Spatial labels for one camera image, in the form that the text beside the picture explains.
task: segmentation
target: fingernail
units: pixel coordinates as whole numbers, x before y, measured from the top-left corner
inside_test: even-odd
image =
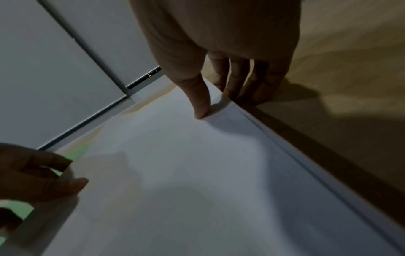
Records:
[[[86,178],[77,178],[69,182],[69,189],[72,193],[81,191],[89,182]]]

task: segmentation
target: paper sheet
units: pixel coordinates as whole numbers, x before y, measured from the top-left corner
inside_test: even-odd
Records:
[[[0,255],[403,255],[402,229],[209,88],[223,109],[204,120],[179,89],[111,119],[72,165],[79,197],[36,209]]]

